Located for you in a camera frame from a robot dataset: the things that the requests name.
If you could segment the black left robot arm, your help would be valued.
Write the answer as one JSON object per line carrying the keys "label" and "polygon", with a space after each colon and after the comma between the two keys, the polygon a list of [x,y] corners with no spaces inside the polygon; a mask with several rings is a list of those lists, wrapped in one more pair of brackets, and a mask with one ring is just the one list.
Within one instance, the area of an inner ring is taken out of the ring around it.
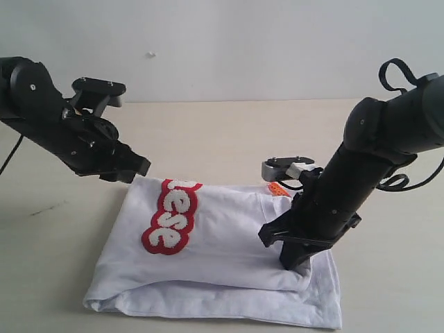
{"label": "black left robot arm", "polygon": [[102,117],[120,108],[123,83],[81,77],[65,98],[41,62],[1,59],[1,122],[61,160],[77,176],[130,184],[151,165],[119,141],[119,131]]}

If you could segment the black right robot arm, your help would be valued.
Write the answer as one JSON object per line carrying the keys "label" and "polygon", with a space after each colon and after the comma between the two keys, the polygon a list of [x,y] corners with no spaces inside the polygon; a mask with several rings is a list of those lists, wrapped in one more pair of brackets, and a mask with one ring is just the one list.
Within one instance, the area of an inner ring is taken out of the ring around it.
{"label": "black right robot arm", "polygon": [[424,76],[415,89],[389,101],[363,99],[350,113],[343,141],[325,167],[307,157],[262,163],[264,180],[297,180],[302,192],[289,210],[261,227],[259,238],[265,246],[281,241],[280,263],[295,269],[360,222],[358,209],[383,179],[419,153],[442,146],[441,76]]}

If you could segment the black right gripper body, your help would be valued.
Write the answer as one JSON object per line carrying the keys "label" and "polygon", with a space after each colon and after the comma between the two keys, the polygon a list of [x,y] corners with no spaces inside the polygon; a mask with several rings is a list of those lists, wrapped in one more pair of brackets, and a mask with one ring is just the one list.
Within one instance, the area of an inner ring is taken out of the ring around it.
{"label": "black right gripper body", "polygon": [[417,155],[395,154],[391,161],[351,151],[341,144],[322,174],[286,214],[290,244],[333,241],[392,169],[411,164]]}

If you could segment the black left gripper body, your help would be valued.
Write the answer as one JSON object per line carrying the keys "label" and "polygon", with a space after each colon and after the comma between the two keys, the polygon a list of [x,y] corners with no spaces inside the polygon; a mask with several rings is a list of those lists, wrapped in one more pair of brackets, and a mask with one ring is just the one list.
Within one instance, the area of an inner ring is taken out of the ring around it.
{"label": "black left gripper body", "polygon": [[108,182],[132,182],[139,173],[139,156],[119,141],[119,131],[101,117],[106,107],[72,106],[67,101],[21,102],[24,135],[65,163],[78,176],[98,176]]}

